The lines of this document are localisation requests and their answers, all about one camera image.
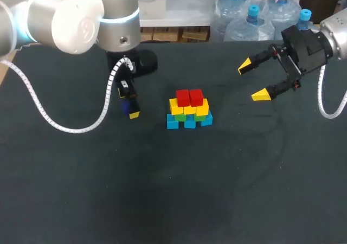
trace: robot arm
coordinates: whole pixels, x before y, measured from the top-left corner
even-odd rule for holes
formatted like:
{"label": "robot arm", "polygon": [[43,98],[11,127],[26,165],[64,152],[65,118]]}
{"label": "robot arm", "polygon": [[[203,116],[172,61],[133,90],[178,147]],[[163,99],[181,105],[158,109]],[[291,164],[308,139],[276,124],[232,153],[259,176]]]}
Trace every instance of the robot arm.
{"label": "robot arm", "polygon": [[140,43],[138,0],[0,0],[0,56],[39,42],[70,54]]}
{"label": "robot arm", "polygon": [[281,63],[288,74],[286,80],[253,94],[254,101],[273,100],[289,89],[296,90],[301,87],[301,78],[304,75],[321,68],[323,74],[320,88],[322,88],[323,69],[328,59],[347,58],[347,9],[322,21],[320,32],[316,34],[311,30],[299,31],[296,26],[291,26],[282,32],[282,36],[284,44],[270,45],[264,52],[250,56],[239,68],[242,75],[274,58]]}

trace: cardboard box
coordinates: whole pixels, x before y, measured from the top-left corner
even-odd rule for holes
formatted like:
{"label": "cardboard box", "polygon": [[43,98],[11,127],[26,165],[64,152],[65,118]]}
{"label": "cardboard box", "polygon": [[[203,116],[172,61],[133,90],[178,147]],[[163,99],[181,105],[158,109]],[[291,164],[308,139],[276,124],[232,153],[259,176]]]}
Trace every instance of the cardboard box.
{"label": "cardboard box", "polygon": [[154,41],[177,42],[179,38],[179,27],[155,27]]}
{"label": "cardboard box", "polygon": [[209,27],[185,27],[182,38],[193,39],[198,41],[207,41],[209,35]]}
{"label": "cardboard box", "polygon": [[153,40],[154,27],[142,27],[141,28],[141,41]]}

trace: plastic water bottle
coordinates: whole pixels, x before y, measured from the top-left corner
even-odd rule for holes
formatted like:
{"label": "plastic water bottle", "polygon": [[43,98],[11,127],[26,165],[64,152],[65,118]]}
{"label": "plastic water bottle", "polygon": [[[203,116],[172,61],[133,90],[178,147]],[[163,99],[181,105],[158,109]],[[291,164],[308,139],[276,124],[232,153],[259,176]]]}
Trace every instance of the plastic water bottle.
{"label": "plastic water bottle", "polygon": [[243,11],[249,0],[218,0],[211,20],[211,42],[223,42],[228,24]]}
{"label": "plastic water bottle", "polygon": [[239,17],[229,23],[224,41],[266,41],[272,40],[275,28],[270,20],[258,17],[259,7],[251,5],[247,17]]}
{"label": "plastic water bottle", "polygon": [[264,14],[275,28],[275,40],[282,40],[281,32],[298,23],[300,11],[300,5],[294,0],[268,0]]}
{"label": "plastic water bottle", "polygon": [[312,22],[310,22],[312,12],[308,9],[303,9],[300,12],[299,21],[297,23],[297,27],[299,30],[309,30],[311,29],[313,32],[318,32],[319,28],[315,26]]}

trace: white box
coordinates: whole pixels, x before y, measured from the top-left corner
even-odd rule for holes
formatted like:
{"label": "white box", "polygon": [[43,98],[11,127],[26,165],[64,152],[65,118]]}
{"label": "white box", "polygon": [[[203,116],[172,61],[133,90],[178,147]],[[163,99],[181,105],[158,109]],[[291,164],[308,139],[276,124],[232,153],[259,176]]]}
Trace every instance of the white box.
{"label": "white box", "polygon": [[139,0],[140,19],[162,19],[166,16],[166,0]]}

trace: white cable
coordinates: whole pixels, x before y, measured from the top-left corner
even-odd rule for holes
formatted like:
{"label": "white cable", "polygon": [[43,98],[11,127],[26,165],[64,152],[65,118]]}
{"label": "white cable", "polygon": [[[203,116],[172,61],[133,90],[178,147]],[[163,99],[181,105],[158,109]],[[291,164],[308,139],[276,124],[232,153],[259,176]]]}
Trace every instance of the white cable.
{"label": "white cable", "polygon": [[322,100],[322,87],[323,87],[323,79],[324,79],[324,72],[325,72],[325,65],[321,67],[320,69],[320,74],[319,74],[319,81],[318,81],[318,106],[319,106],[319,111],[321,114],[328,119],[334,119],[338,117],[341,113],[344,107],[346,106],[347,103],[347,91],[345,93],[345,96],[343,97],[340,106],[338,107],[337,111],[334,114],[327,114],[324,111],[323,107],[323,100]]}
{"label": "white cable", "polygon": [[107,88],[106,88],[106,97],[105,97],[105,104],[104,104],[104,108],[102,109],[101,115],[99,117],[99,119],[91,126],[86,127],[85,129],[68,129],[66,127],[63,127],[61,125],[58,125],[56,122],[54,122],[49,116],[48,114],[45,112],[45,110],[43,109],[40,101],[38,100],[38,97],[32,87],[32,85],[30,84],[28,78],[25,76],[25,74],[16,66],[14,65],[12,62],[9,62],[7,60],[2,60],[0,61],[0,63],[8,66],[9,68],[11,68],[12,70],[14,70],[19,77],[23,80],[23,82],[25,83],[27,89],[29,90],[29,93],[38,109],[38,111],[40,112],[40,114],[43,116],[43,118],[54,128],[66,132],[66,133],[73,133],[73,134],[81,134],[81,133],[86,133],[89,132],[93,129],[95,129],[96,127],[98,127],[101,122],[104,120],[106,113],[108,111],[108,106],[110,104],[110,98],[111,98],[111,89],[112,89],[112,83],[114,80],[114,77],[119,69],[119,67],[122,64],[126,64],[127,67],[133,71],[133,65],[132,62],[129,58],[122,58],[120,59],[117,64],[113,67],[112,71],[111,71],[111,75],[110,78],[108,79],[108,83],[107,83]]}

